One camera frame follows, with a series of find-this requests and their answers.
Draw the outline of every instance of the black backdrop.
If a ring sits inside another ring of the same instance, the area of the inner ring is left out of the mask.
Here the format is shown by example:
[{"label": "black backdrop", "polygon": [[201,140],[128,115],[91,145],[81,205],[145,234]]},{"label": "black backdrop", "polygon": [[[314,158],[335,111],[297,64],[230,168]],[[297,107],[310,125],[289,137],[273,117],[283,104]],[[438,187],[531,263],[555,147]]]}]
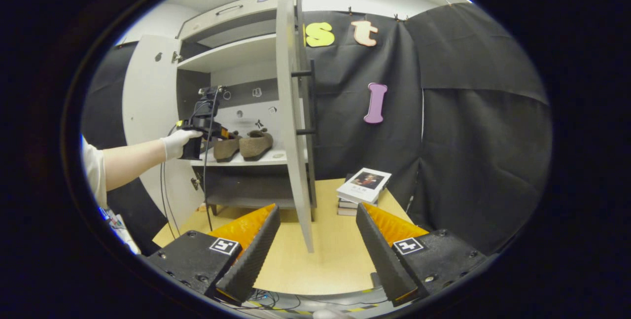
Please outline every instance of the black backdrop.
[{"label": "black backdrop", "polygon": [[[367,20],[377,45],[354,40]],[[552,153],[543,83],[527,55],[471,4],[394,17],[306,12],[335,42],[307,47],[315,60],[317,179],[360,168],[393,173],[388,189],[410,218],[446,228],[482,252],[507,241],[534,211]],[[388,86],[381,124],[363,116],[368,84]]]},{"label": "black backdrop", "polygon": [[[94,74],[81,116],[81,132],[97,149],[127,145],[122,125],[122,88],[137,42],[111,49]],[[125,221],[129,234],[143,254],[160,249],[155,234],[167,224],[140,178],[107,193],[107,205]]]}]

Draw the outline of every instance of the open cabinet door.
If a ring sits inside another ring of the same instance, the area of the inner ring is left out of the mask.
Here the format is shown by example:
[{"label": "open cabinet door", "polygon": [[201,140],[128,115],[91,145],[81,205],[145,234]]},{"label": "open cabinet door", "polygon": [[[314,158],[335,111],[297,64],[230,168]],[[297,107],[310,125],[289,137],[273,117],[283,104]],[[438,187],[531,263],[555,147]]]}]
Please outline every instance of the open cabinet door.
[{"label": "open cabinet door", "polygon": [[293,0],[278,0],[277,10],[277,79],[278,100],[281,112],[281,136],[287,154],[287,169],[291,182],[293,201],[298,213],[307,250],[314,251],[311,232],[311,203],[307,184],[307,170],[303,153],[304,139],[296,134],[302,117],[298,100],[298,83],[291,73],[297,71],[296,38],[294,27]]},{"label": "open cabinet door", "polygon": [[[172,57],[174,52],[180,52],[181,43],[178,39],[156,35],[144,35],[138,42],[122,90],[122,120],[128,145],[166,137],[178,121],[178,60],[173,61]],[[169,197],[169,203],[165,205],[160,191],[159,165],[140,175],[140,181],[178,236],[175,225],[182,226],[202,204],[204,196],[191,184],[191,178],[196,176],[189,160],[169,160],[165,174],[165,196]]]}]

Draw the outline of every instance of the shoe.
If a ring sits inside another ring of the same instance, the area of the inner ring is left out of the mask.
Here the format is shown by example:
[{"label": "shoe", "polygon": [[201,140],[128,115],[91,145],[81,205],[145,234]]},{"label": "shoe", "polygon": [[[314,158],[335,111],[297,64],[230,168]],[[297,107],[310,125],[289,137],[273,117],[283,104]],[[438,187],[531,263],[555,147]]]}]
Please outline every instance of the shoe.
[{"label": "shoe", "polygon": [[258,161],[274,144],[274,138],[266,133],[267,128],[253,130],[248,133],[250,138],[239,139],[239,149],[245,161]]},{"label": "shoe", "polygon": [[239,140],[243,139],[239,132],[229,133],[230,139],[219,140],[212,148],[212,154],[217,162],[229,162],[239,151]]}]

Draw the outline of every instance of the door handle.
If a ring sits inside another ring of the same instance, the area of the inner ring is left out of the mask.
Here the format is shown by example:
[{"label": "door handle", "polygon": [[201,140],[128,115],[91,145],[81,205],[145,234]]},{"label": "door handle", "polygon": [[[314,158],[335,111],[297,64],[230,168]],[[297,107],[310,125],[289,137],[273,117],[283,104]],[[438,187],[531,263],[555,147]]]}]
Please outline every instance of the door handle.
[{"label": "door handle", "polygon": [[219,11],[219,12],[215,13],[215,15],[216,15],[216,16],[219,16],[219,13],[221,13],[221,12],[223,12],[223,11],[228,11],[229,9],[234,8],[234,7],[241,8],[241,7],[243,7],[243,5],[242,5],[242,4],[237,4],[237,6],[232,6],[232,7],[224,8],[223,10],[221,10],[221,11]]},{"label": "door handle", "polygon": [[308,135],[315,134],[317,135],[317,106],[316,106],[316,67],[314,65],[314,60],[309,60],[311,65],[310,70],[303,71],[294,71],[291,73],[291,77],[298,76],[309,76],[309,109],[311,110],[311,128],[309,129],[299,129],[296,131],[297,135]]}]

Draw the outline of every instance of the letter s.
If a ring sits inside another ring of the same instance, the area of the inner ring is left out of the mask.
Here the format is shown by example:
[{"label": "letter s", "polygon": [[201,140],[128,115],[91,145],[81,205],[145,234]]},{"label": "letter s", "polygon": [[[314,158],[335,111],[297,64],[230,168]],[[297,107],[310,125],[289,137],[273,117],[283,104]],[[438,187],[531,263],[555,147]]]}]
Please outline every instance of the letter s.
[{"label": "letter s", "polygon": [[305,29],[307,34],[307,44],[309,47],[326,47],[332,45],[335,41],[335,36],[331,33],[331,25],[326,22],[311,23]]}]

